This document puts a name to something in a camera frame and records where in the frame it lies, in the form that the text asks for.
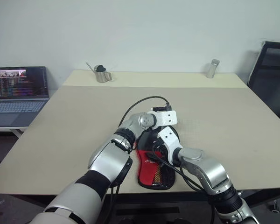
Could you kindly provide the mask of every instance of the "metal cylinder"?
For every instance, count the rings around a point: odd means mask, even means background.
[[[213,78],[220,61],[217,59],[211,60],[209,71],[206,74],[207,78]]]

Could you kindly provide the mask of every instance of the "beige table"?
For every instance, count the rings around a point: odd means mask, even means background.
[[[216,157],[237,189],[280,188],[280,120],[235,74],[113,74],[114,82],[98,84],[89,71],[72,73],[0,164],[0,193],[58,194],[86,172],[126,109],[151,95],[166,97],[177,111],[182,145]],[[146,101],[132,113],[162,104]],[[156,192],[138,185],[131,156],[120,192]],[[177,176],[168,191],[190,189]]]

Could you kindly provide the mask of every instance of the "floor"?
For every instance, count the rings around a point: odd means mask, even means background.
[[[4,159],[13,144],[17,141],[16,137],[0,137],[0,161]],[[272,213],[268,206],[263,204],[252,209],[262,224],[280,224],[280,213]],[[148,208],[152,211],[155,208],[176,208],[171,213],[166,214],[141,214],[141,215],[120,215],[119,210]],[[43,207],[25,202],[9,195],[0,195],[0,224],[26,224]],[[118,204],[112,213],[110,224],[118,224],[124,218],[131,218],[136,224],[169,224],[176,218],[183,218],[191,224],[208,224],[210,222],[210,206],[206,202],[187,202],[187,203],[159,203],[159,204]]]

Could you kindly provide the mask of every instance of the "white wall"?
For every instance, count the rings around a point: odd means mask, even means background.
[[[200,72],[217,58],[246,79],[265,40],[280,41],[280,0],[0,0],[0,67],[45,65],[51,89],[85,61]]]

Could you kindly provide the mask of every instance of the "black office chair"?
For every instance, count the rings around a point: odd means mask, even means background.
[[[248,86],[280,118],[280,43],[266,42]]]

